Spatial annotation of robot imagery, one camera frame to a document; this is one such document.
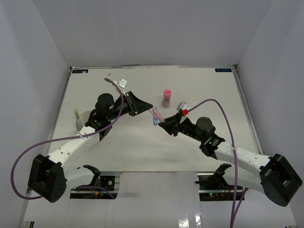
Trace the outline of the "pink correction tape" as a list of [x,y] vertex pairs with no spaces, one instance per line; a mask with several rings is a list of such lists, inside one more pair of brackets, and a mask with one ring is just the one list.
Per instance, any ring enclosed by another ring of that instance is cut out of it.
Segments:
[[[149,109],[149,112],[153,115],[152,109],[153,108]],[[165,122],[165,119],[162,117],[162,115],[158,111],[156,112],[156,117],[158,118],[158,122],[161,122],[161,123]]]

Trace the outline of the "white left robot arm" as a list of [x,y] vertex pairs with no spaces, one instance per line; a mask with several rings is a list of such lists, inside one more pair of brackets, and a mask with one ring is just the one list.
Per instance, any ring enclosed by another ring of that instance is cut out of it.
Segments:
[[84,186],[94,190],[100,185],[100,171],[83,165],[74,171],[69,167],[90,147],[110,132],[115,118],[128,114],[136,116],[152,109],[153,105],[127,92],[117,100],[109,93],[99,95],[95,108],[76,138],[69,140],[47,156],[39,154],[33,160],[28,187],[51,203],[61,198],[67,188]]

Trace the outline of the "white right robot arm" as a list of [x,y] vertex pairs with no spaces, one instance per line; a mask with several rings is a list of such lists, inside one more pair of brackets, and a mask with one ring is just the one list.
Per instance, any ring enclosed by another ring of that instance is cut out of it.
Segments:
[[169,135],[181,133],[199,141],[199,148],[207,157],[224,162],[225,168],[218,168],[214,178],[219,189],[226,189],[237,178],[239,186],[259,191],[276,205],[286,207],[302,186],[301,178],[284,156],[235,149],[231,143],[216,135],[216,128],[209,118],[200,117],[193,124],[181,114],[178,112],[158,125]]

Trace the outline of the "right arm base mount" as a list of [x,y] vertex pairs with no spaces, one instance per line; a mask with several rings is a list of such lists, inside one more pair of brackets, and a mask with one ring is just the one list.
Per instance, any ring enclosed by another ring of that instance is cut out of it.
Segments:
[[199,188],[200,202],[233,200],[234,185],[227,184],[223,179],[218,179],[213,174],[198,174],[195,183]]

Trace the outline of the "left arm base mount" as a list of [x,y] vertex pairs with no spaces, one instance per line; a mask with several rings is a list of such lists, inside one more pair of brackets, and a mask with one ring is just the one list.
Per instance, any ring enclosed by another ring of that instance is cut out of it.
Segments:
[[94,188],[75,188],[71,190],[70,199],[80,200],[114,200],[118,195],[120,176],[100,176]]

